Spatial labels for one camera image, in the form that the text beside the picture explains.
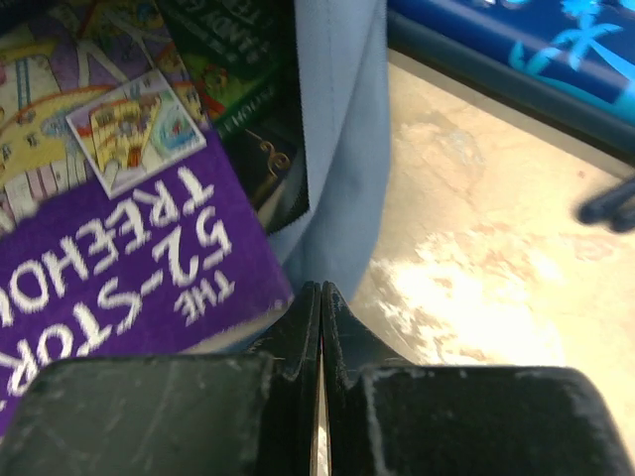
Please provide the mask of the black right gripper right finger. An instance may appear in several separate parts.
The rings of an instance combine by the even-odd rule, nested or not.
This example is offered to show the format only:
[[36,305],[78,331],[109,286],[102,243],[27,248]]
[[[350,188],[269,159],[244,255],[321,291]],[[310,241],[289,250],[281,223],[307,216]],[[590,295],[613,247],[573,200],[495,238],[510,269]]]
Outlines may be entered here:
[[630,475],[603,397],[570,367],[417,365],[332,283],[322,356],[335,475]]

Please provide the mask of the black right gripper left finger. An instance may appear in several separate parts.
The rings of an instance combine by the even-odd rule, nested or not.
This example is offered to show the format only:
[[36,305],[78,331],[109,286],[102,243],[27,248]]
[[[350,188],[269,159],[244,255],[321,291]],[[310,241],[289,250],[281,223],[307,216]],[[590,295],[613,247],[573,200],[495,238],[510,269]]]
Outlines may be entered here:
[[5,475],[311,475],[320,289],[237,353],[65,360],[1,443]]

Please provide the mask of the green storey treehouse book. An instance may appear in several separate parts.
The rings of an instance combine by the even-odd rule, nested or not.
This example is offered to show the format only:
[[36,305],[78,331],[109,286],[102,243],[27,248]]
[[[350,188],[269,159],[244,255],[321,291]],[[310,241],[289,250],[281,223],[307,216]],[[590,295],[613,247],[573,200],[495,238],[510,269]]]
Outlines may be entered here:
[[292,1],[159,1],[168,30],[222,139],[298,82]]

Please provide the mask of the purple storey treehouse book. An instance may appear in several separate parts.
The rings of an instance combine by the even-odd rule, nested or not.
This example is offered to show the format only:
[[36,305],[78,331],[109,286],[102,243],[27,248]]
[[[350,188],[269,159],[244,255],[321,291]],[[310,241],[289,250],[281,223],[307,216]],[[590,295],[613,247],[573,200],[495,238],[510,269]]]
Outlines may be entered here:
[[292,297],[152,1],[1,5],[1,422],[59,360],[176,353]]

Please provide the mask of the blue dinosaur pencil case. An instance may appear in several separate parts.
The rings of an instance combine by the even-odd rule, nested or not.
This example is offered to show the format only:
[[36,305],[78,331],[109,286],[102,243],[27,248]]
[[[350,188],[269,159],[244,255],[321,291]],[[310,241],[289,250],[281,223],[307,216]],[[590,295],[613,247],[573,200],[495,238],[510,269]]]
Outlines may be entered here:
[[634,163],[631,1],[391,1],[390,46]]

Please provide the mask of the blue student backpack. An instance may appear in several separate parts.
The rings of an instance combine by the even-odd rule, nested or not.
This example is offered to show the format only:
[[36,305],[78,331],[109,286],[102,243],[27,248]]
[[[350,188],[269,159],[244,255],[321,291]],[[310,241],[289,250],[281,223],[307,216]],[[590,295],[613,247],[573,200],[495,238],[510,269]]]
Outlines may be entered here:
[[379,235],[391,163],[387,7],[298,1],[309,209],[270,240],[294,289],[353,298]]

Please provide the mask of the Tale of Two Cities book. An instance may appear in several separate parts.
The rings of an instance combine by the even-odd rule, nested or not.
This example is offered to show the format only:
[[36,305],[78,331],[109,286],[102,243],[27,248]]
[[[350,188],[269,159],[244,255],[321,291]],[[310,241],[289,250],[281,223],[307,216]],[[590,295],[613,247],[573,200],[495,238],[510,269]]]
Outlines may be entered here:
[[270,116],[238,133],[225,149],[267,234],[307,210],[304,139],[297,127]]

